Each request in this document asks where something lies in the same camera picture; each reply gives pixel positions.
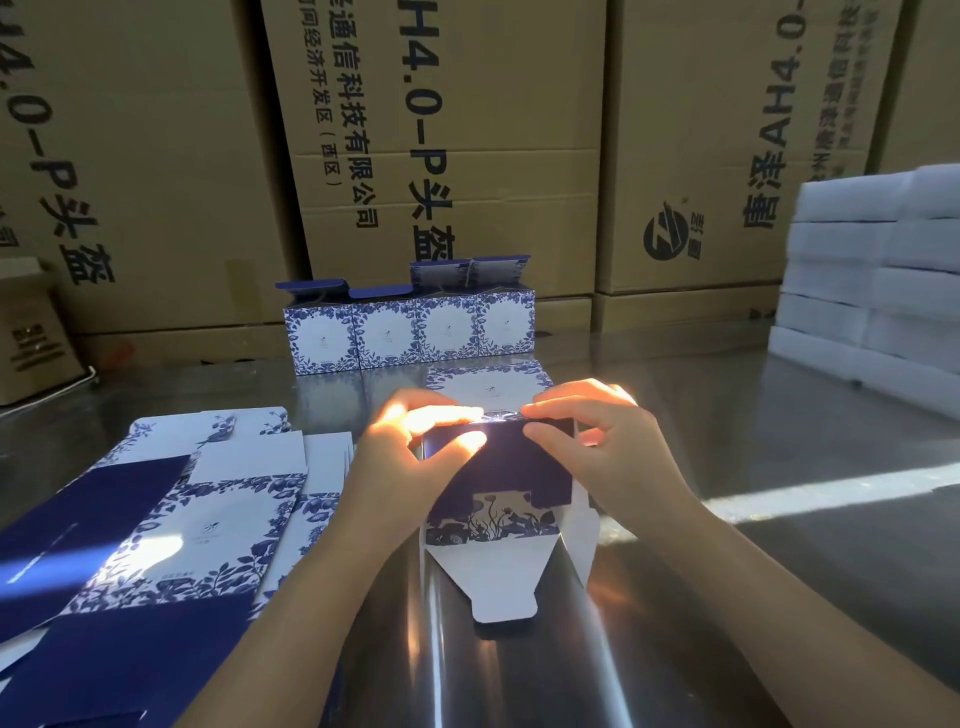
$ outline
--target metal table surface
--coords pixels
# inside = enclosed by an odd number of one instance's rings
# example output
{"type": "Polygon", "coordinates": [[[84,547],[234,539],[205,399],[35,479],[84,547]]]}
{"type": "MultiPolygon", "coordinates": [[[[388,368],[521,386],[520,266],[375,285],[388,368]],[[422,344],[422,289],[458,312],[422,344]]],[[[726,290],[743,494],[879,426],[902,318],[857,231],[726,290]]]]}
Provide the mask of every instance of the metal table surface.
{"type": "MultiPolygon", "coordinates": [[[[885,473],[933,468],[946,473],[935,485],[960,482],[949,467],[960,424],[768,357],[766,334],[750,323],[563,335],[538,339],[536,357],[555,381],[597,376],[634,392],[702,498],[732,497],[755,543],[960,689],[960,489],[858,502],[883,483],[896,494],[885,473]],[[809,484],[819,485],[799,487],[809,484]],[[825,488],[835,507],[824,508],[825,488]]],[[[89,467],[137,417],[282,405],[306,433],[356,436],[427,366],[296,378],[279,359],[110,373],[0,419],[0,524],[89,467]]],[[[349,635],[338,724],[786,725],[698,599],[609,518],[587,589],[558,547],[537,600],[534,619],[477,625],[411,539],[349,635]]]]}

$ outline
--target company logo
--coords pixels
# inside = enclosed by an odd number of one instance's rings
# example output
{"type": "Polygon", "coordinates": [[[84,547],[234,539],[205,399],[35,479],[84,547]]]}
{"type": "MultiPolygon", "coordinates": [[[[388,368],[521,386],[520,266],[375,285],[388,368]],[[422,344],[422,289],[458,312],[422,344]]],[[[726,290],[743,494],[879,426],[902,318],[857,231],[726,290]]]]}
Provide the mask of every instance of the company logo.
{"type": "Polygon", "coordinates": [[[690,237],[686,218],[667,203],[650,218],[643,232],[643,249],[654,260],[672,260],[683,252],[690,237]]]}

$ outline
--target small cardboard box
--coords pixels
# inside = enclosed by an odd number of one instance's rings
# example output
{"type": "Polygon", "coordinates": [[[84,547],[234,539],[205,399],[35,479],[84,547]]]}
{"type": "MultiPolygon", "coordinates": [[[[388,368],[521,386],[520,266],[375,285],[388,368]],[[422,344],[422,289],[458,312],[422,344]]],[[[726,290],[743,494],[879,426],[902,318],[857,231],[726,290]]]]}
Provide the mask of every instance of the small cardboard box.
{"type": "Polygon", "coordinates": [[[82,376],[36,258],[0,260],[0,405],[82,376]]]}
{"type": "Polygon", "coordinates": [[[410,264],[411,282],[348,288],[342,279],[278,283],[298,376],[531,352],[529,255],[410,264]]]}
{"type": "Polygon", "coordinates": [[[283,309],[297,376],[358,369],[353,306],[341,279],[278,283],[294,302],[283,309]]]}

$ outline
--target stacked cardboard boxes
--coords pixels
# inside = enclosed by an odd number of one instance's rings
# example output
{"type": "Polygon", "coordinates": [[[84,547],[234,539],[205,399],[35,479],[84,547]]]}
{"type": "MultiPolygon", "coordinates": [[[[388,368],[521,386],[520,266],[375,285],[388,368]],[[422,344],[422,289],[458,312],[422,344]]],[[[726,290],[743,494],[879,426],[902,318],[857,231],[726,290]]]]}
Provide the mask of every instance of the stacked cardboard boxes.
{"type": "Polygon", "coordinates": [[[207,328],[247,340],[244,329],[282,321],[274,283],[306,274],[250,9],[0,7],[0,255],[53,272],[82,349],[162,331],[150,335],[175,350],[198,335],[178,332],[207,328]]]}
{"type": "Polygon", "coordinates": [[[871,172],[960,161],[960,3],[905,0],[871,172]]]}
{"type": "Polygon", "coordinates": [[[532,256],[593,290],[605,3],[262,3],[313,275],[532,256]]]}
{"type": "Polygon", "coordinates": [[[597,326],[769,311],[801,184],[863,173],[900,0],[611,8],[597,326]]]}

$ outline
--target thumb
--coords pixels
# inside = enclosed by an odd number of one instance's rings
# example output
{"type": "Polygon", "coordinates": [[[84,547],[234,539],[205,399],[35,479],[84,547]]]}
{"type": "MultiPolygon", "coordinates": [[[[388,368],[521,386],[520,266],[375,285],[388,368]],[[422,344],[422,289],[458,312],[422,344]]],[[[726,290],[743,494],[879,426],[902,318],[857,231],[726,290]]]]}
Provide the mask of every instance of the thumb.
{"type": "Polygon", "coordinates": [[[426,474],[426,480],[440,491],[469,459],[487,442],[487,435],[479,430],[465,432],[439,452],[435,452],[420,465],[426,474]]]}
{"type": "Polygon", "coordinates": [[[588,471],[598,455],[595,449],[581,445],[547,423],[527,423],[523,427],[523,434],[545,449],[579,482],[589,480],[588,471]]]}

